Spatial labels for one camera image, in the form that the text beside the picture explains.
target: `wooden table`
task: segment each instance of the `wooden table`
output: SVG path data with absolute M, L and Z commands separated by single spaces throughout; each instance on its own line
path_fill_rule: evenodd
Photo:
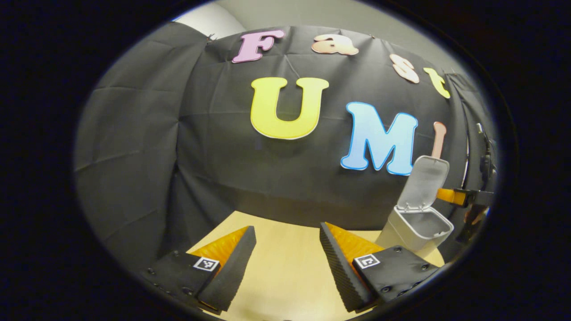
M 257 243 L 236 297 L 228 311 L 223 311 L 218 318 L 227 321 L 342 321 L 358 315 L 347 312 L 343 306 L 319 242 L 318 228 L 235 211 L 188 252 L 244 226 L 254 226 Z M 351 232 L 374 242 L 381 231 Z M 423 258 L 435 266 L 444 265 L 438 250 Z

